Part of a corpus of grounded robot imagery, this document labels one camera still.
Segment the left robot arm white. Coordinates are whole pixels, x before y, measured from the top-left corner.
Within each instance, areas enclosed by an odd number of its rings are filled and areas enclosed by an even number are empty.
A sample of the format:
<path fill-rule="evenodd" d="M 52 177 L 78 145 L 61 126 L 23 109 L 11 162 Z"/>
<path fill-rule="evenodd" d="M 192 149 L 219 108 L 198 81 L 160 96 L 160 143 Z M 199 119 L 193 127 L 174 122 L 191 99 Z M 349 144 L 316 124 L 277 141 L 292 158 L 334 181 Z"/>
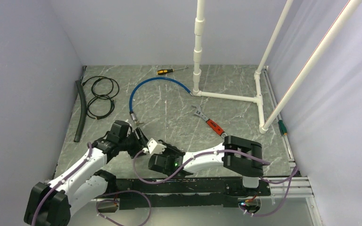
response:
<path fill-rule="evenodd" d="M 74 165 L 50 182 L 39 182 L 32 188 L 24 222 L 30 226 L 68 225 L 91 199 L 116 193 L 115 175 L 102 167 L 121 151 L 134 158 L 147 144 L 140 128 L 116 120 L 103 137 L 87 143 L 86 153 Z"/>

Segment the blue cable lock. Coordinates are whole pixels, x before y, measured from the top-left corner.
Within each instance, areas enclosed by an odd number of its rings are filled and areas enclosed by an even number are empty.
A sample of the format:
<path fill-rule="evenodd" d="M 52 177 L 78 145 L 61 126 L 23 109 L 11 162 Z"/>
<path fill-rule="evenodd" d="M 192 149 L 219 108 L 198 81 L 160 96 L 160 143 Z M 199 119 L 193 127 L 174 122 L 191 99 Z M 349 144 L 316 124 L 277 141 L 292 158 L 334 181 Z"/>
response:
<path fill-rule="evenodd" d="M 141 125 L 143 115 L 153 114 L 162 105 L 167 104 L 168 94 L 177 92 L 182 102 L 186 97 L 194 97 L 192 90 L 182 82 L 164 76 L 152 77 L 138 83 L 129 96 L 128 106 L 131 121 Z"/>

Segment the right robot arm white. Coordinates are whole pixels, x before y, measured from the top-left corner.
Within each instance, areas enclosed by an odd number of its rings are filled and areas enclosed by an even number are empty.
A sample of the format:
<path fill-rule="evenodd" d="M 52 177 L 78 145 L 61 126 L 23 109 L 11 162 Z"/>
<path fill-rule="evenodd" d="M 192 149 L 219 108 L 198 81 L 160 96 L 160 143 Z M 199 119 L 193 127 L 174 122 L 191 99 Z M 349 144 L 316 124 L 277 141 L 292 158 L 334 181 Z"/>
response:
<path fill-rule="evenodd" d="M 260 143 L 235 136 L 226 136 L 222 143 L 197 152 L 183 152 L 164 141 L 150 139 L 144 152 L 150 154 L 148 169 L 169 178 L 185 178 L 224 167 L 242 176 L 241 190 L 246 195 L 258 191 L 263 167 L 269 165 L 263 160 Z"/>

